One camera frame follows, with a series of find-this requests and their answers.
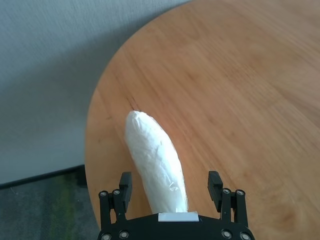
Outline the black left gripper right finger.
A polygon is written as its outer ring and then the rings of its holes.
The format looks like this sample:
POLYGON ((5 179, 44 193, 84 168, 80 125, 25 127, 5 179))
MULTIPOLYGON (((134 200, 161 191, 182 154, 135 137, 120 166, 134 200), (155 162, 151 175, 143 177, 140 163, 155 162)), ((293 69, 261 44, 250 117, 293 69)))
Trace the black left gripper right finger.
POLYGON ((217 171, 208 172, 207 188, 215 208, 220 213, 220 220, 248 228, 246 193, 242 189, 231 191, 223 186, 217 171))

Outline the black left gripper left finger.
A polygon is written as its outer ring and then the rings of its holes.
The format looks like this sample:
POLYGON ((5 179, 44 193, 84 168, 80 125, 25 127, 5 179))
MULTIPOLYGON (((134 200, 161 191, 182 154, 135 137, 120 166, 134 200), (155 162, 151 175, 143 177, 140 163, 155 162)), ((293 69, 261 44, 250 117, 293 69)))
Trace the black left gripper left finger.
POLYGON ((114 210, 116 222, 126 220, 126 212, 132 195, 132 173, 123 172, 117 189, 111 193, 101 191, 99 196, 100 205, 100 227, 106 232, 112 225, 111 210, 114 210))

